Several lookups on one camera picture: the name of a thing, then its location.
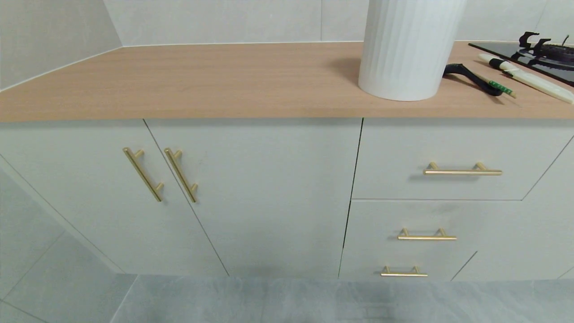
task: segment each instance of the black glass cooktop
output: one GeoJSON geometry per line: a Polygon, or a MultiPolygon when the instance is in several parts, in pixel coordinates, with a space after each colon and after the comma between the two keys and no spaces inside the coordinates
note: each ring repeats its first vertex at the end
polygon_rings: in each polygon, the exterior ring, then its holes
{"type": "Polygon", "coordinates": [[[493,55],[502,57],[513,63],[518,63],[531,70],[538,71],[551,78],[557,79],[574,87],[574,66],[560,67],[547,66],[544,61],[537,60],[534,57],[527,57],[519,51],[522,49],[518,43],[470,43],[472,47],[482,49],[493,55]]]}

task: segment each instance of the kitchen cabinet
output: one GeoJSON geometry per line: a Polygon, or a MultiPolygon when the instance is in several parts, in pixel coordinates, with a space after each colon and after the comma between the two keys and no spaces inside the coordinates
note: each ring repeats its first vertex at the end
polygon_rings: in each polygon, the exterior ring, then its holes
{"type": "Polygon", "coordinates": [[[142,120],[0,124],[0,154],[126,273],[226,275],[142,120]],[[162,202],[124,147],[143,150],[162,202]]]}
{"type": "Polygon", "coordinates": [[[566,146],[565,121],[365,118],[353,199],[522,200],[566,146]],[[423,175],[482,163],[501,176],[423,175]]]}
{"type": "Polygon", "coordinates": [[[381,276],[385,266],[388,271],[403,274],[412,274],[413,267],[417,266],[428,276],[404,275],[399,279],[451,280],[491,237],[491,229],[498,224],[498,219],[515,213],[518,204],[353,201],[340,277],[389,280],[392,278],[381,276]]]}
{"type": "Polygon", "coordinates": [[[361,119],[146,122],[230,275],[337,278],[361,119]]]}
{"type": "Polygon", "coordinates": [[[455,280],[556,279],[574,264],[574,143],[571,141],[518,212],[502,218],[455,280]]]}

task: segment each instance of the stove burner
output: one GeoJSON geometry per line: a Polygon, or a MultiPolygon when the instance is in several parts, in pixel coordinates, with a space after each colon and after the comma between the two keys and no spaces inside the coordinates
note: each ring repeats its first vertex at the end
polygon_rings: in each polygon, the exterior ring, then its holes
{"type": "Polygon", "coordinates": [[[528,38],[538,35],[539,33],[526,32],[520,37],[520,47],[522,49],[519,49],[518,53],[532,59],[529,65],[540,64],[560,70],[574,71],[574,47],[564,46],[568,37],[566,37],[562,45],[546,44],[551,39],[543,38],[532,47],[532,44],[528,42],[528,38]]]}

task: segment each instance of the gold handle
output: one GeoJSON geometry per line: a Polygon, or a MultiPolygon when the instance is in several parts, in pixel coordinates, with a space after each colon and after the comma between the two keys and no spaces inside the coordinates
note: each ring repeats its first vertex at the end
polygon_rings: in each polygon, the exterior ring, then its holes
{"type": "Polygon", "coordinates": [[[502,171],[489,170],[483,163],[478,162],[471,170],[440,170],[435,162],[431,162],[429,166],[422,171],[424,175],[475,175],[475,176],[500,176],[502,171]]]}
{"type": "Polygon", "coordinates": [[[389,266],[385,266],[385,269],[381,273],[382,277],[428,277],[428,274],[423,274],[418,270],[418,266],[413,267],[411,272],[391,272],[389,266]]]}
{"type": "Polygon", "coordinates": [[[173,153],[170,148],[165,148],[164,152],[168,157],[169,162],[172,164],[173,169],[176,171],[177,177],[179,177],[181,183],[183,184],[183,187],[185,188],[185,191],[189,195],[191,202],[196,203],[197,199],[195,198],[195,191],[197,190],[197,183],[194,183],[191,186],[189,185],[187,179],[183,174],[183,171],[181,170],[181,166],[177,162],[177,159],[181,157],[181,150],[178,150],[176,151],[176,153],[173,153]]]}
{"type": "Polygon", "coordinates": [[[438,231],[439,236],[411,236],[406,228],[402,228],[401,233],[397,236],[399,240],[433,240],[433,241],[452,241],[456,240],[456,236],[447,236],[444,229],[440,228],[438,231]]]}
{"type": "Polygon", "coordinates": [[[163,200],[163,197],[160,194],[160,190],[163,188],[164,184],[159,183],[156,186],[156,188],[154,188],[153,184],[152,184],[152,180],[144,172],[144,169],[139,164],[138,158],[140,158],[144,154],[143,153],[144,151],[140,149],[134,155],[134,153],[131,151],[131,149],[126,147],[123,149],[123,152],[126,154],[127,158],[130,160],[131,164],[134,166],[135,170],[138,172],[139,177],[142,178],[143,182],[146,184],[146,186],[152,192],[153,197],[155,197],[158,202],[161,202],[163,200]]]}

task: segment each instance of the white vase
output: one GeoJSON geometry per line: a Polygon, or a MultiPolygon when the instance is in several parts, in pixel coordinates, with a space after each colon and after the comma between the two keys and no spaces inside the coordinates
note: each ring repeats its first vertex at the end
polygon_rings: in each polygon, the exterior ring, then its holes
{"type": "Polygon", "coordinates": [[[370,0],[359,87],[398,101],[434,96],[466,3],[370,0]]]}

